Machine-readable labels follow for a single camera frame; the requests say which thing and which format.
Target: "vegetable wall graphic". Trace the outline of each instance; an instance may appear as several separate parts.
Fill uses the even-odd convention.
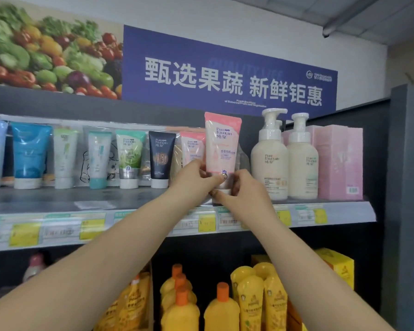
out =
[[[0,0],[0,86],[121,99],[123,25]]]

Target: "price tag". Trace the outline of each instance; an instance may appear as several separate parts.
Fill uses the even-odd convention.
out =
[[[291,226],[291,214],[289,210],[280,210],[276,211],[278,214],[279,219],[282,223],[284,223],[286,226]]]
[[[327,224],[327,213],[325,212],[325,209],[315,209],[314,210],[314,222],[316,224]]]
[[[200,214],[198,220],[198,232],[215,232],[216,231],[216,215]]]
[[[41,222],[12,225],[9,247],[27,247],[38,244]]]
[[[104,231],[105,219],[86,219],[81,222],[80,240],[94,239]]]

